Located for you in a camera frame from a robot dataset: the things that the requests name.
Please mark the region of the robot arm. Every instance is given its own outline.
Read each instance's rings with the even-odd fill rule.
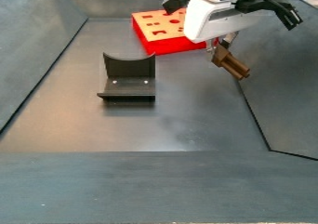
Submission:
[[[228,50],[240,30],[255,26],[261,19],[269,17],[269,10],[276,13],[289,30],[303,22],[295,7],[276,0],[165,0],[164,2],[169,14],[186,5],[186,37],[194,43],[209,42],[212,61],[238,79],[248,77],[251,71]],[[221,36],[225,36],[221,43],[212,43],[210,40]]]

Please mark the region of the black u-shaped block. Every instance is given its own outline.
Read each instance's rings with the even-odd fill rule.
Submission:
[[[120,59],[104,53],[108,71],[106,100],[156,100],[156,55],[144,59]]]

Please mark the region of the red shape sorter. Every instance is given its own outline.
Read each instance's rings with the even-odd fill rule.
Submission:
[[[193,43],[185,36],[186,9],[172,15],[166,10],[133,13],[133,27],[149,55],[206,48],[206,43]]]

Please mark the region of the dark gray floor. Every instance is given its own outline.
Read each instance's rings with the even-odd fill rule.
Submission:
[[[154,107],[108,108],[102,53],[145,57],[129,20],[90,20],[0,138],[0,152],[267,151],[237,83],[204,50],[157,58]]]
[[[0,222],[317,222],[318,163],[268,151],[204,52],[158,58],[154,108],[109,108],[104,51],[144,56],[128,20],[86,24],[2,135]]]

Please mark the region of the black holder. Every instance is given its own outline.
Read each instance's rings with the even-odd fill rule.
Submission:
[[[156,55],[118,59],[104,53],[104,57],[109,79],[98,96],[109,101],[156,101]]]

